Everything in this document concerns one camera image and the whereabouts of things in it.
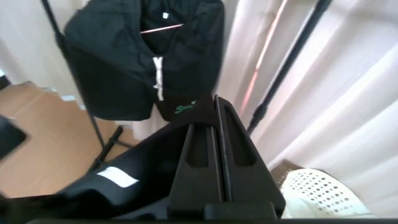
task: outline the brown floor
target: brown floor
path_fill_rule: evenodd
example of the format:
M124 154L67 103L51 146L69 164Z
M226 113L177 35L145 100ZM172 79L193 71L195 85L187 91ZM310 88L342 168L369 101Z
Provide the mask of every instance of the brown floor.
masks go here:
M100 153L100 144L86 111L74 101L31 84L0 91L0 114L16 119L28 140L0 161L0 191L8 197L52 194L80 178ZM116 125L98 120L104 139ZM137 144L125 129L120 140ZM107 160L126 148L114 146Z

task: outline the drawstring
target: drawstring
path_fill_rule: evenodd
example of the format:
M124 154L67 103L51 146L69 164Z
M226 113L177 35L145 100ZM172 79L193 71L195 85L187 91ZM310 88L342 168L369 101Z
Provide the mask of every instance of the drawstring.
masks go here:
M157 97L159 101L163 101L163 71L162 71L162 61L163 57L154 57L154 63L156 67L156 85L154 88L157 89Z

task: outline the white tag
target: white tag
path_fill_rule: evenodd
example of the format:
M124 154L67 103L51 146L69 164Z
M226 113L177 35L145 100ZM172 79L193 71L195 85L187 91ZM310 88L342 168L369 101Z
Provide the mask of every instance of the white tag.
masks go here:
M108 167L97 174L109 180L112 180L115 184L123 188L129 187L139 181L130 177L123 170L116 167Z

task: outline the black jacket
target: black jacket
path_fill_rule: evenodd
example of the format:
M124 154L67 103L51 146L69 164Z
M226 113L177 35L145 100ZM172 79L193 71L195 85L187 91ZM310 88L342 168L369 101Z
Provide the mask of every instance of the black jacket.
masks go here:
M175 24L183 26L140 34ZM223 30L220 0L91 0L65 28L66 55L93 115L142 120L162 95L212 91Z

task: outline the neckline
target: neckline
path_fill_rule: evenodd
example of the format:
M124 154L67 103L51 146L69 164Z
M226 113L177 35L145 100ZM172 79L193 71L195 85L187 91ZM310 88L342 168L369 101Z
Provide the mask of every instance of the neckline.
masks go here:
M152 49L150 49L150 47L145 43L144 39L141 36L141 19L142 19L142 5L141 5L141 0L134 0L133 2L133 8L135 8L137 11L137 13L133 13L133 36L135 37L138 46L147 54L149 54L151 57L165 57L168 54L171 53L171 49L174 48L175 45L175 39L177 38L177 36L187 28L187 25L192 21L193 17L194 17L194 13L197 10L197 7L199 6L199 4L196 5L196 7L194 7L195 9L192 9L192 11L190 11L188 19L184 22L184 25L178 28L178 31L176 31L176 33L174 34L174 36L172 37L172 42L169 46L169 49L167 50L167 52L163 55L159 55L156 54L152 51Z

